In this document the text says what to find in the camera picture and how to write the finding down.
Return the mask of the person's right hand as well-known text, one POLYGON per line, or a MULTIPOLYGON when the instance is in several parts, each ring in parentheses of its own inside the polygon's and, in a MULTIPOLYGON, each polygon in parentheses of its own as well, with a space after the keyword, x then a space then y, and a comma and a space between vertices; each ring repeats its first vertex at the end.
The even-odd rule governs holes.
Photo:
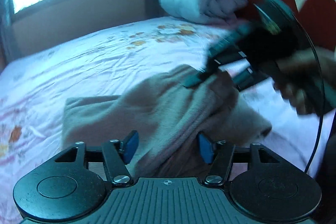
POLYGON ((321 47, 315 50, 319 63, 316 62, 315 55, 310 48, 297 51, 288 59, 277 62, 280 71, 290 80, 285 83, 275 81, 273 88, 280 92, 283 100, 288 101, 300 116, 315 113, 303 87, 309 79, 318 76, 319 69, 321 69, 325 82, 335 89, 335 53, 321 47))

